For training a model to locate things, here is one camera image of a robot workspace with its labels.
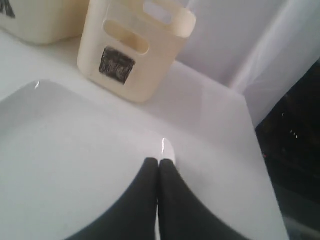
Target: dark floor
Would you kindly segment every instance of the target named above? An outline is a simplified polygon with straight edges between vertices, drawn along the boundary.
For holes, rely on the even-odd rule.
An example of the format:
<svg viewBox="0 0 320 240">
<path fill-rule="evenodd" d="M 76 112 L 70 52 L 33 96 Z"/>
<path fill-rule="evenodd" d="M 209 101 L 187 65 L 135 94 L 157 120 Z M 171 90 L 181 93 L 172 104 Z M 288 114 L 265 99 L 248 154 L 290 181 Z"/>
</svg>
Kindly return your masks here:
<svg viewBox="0 0 320 240">
<path fill-rule="evenodd" d="M 280 100 L 256 134 L 282 213 L 320 232 L 320 63 Z"/>
</svg>

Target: cream plastic container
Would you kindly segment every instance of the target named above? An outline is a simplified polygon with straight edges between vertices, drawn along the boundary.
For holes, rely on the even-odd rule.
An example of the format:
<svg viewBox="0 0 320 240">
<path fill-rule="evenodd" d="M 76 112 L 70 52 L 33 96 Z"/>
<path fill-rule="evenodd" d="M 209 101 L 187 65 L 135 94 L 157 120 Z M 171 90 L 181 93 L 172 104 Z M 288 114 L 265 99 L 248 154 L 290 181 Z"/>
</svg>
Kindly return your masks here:
<svg viewBox="0 0 320 240">
<path fill-rule="evenodd" d="M 82 34 L 89 0 L 0 0 L 0 28 L 33 44 Z"/>
<path fill-rule="evenodd" d="M 91 0 L 78 67 L 122 98 L 145 102 L 195 25 L 195 15 L 172 0 Z"/>
</svg>

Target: plastic container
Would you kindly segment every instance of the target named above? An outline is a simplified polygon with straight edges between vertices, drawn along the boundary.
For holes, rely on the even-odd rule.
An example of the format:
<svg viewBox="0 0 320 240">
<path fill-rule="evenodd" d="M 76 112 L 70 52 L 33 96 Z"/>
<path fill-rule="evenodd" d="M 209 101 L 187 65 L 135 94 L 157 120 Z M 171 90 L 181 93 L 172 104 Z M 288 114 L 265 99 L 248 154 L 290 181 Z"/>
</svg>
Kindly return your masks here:
<svg viewBox="0 0 320 240">
<path fill-rule="evenodd" d="M 145 102 L 195 25 L 195 15 L 171 0 L 92 0 L 78 67 L 117 95 Z"/>
<path fill-rule="evenodd" d="M 81 35 L 89 0 L 0 0 L 0 27 L 33 44 Z"/>
</svg>

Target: container label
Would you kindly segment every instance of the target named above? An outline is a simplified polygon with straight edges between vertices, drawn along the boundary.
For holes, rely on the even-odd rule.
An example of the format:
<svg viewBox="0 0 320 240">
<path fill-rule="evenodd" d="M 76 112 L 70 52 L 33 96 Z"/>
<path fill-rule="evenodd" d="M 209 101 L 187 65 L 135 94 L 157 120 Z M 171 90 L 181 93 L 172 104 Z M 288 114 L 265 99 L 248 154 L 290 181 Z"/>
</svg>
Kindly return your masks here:
<svg viewBox="0 0 320 240">
<path fill-rule="evenodd" d="M 135 64 L 127 55 L 108 46 L 104 49 L 99 72 L 124 85 Z"/>
<path fill-rule="evenodd" d="M 11 7 L 9 0 L 0 0 L 0 13 L 5 14 L 12 19 L 16 18 L 16 15 Z"/>
</svg>

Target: white curtain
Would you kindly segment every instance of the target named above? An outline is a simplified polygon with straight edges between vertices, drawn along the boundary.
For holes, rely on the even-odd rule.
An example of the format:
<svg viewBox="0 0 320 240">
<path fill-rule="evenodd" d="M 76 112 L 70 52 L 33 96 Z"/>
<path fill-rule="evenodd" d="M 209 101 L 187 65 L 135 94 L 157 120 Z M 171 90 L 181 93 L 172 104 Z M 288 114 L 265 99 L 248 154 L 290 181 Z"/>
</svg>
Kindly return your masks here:
<svg viewBox="0 0 320 240">
<path fill-rule="evenodd" d="M 176 0 L 197 16 L 178 60 L 244 94 L 257 126 L 320 58 L 320 0 Z"/>
</svg>

